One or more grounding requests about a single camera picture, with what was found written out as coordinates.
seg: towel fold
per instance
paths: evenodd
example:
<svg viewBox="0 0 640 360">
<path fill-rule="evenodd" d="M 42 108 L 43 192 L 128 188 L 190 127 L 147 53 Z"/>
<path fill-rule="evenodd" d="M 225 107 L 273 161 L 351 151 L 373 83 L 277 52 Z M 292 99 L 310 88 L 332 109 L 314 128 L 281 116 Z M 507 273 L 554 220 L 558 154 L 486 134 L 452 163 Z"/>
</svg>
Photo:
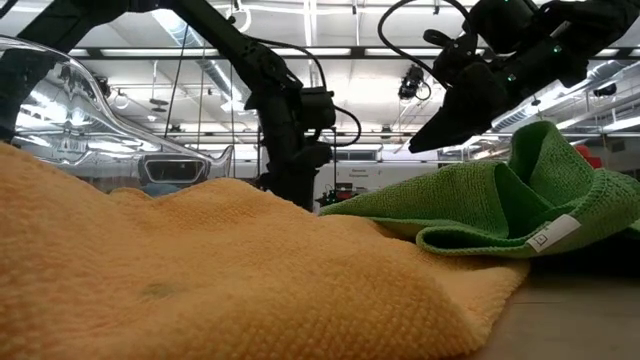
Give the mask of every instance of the towel fold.
<svg viewBox="0 0 640 360">
<path fill-rule="evenodd" d="M 528 268 L 430 254 L 241 181 L 152 199 L 6 145 L 0 163 L 1 359 L 455 356 Z"/>
<path fill-rule="evenodd" d="M 322 213 L 367 217 L 444 255 L 529 258 L 640 233 L 638 181 L 594 170 L 552 123 L 521 128 L 512 150 L 508 164 L 448 166 Z"/>
</svg>

